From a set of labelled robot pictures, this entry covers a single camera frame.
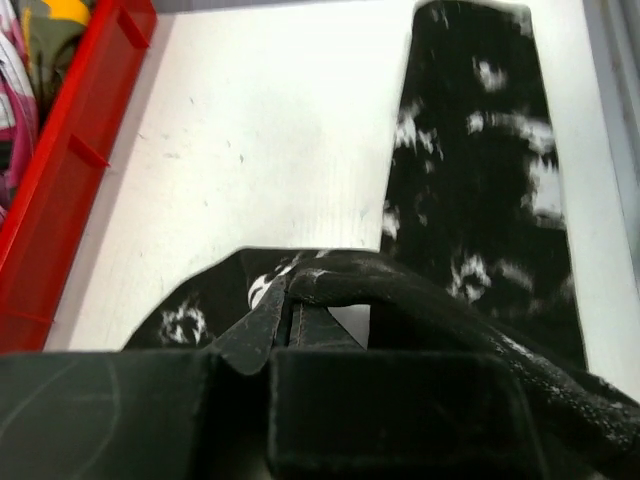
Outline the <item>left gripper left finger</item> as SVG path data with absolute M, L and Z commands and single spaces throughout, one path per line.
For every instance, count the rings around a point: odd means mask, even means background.
M 203 348 L 1 359 L 5 479 L 265 479 L 265 370 L 276 280 Z

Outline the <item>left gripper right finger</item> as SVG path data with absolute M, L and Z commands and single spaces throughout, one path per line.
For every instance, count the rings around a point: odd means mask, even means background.
M 297 347 L 287 301 L 269 361 L 277 479 L 541 479 L 524 393 L 484 354 Z

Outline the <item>black white splatter trousers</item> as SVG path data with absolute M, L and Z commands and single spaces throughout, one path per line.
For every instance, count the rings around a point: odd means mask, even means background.
M 171 292 L 129 350 L 204 349 L 250 374 L 266 347 L 371 344 L 491 355 L 516 376 L 554 479 L 635 479 L 639 405 L 586 367 L 566 223 L 539 205 L 559 176 L 531 15 L 471 1 L 417 7 L 381 248 L 244 248 Z

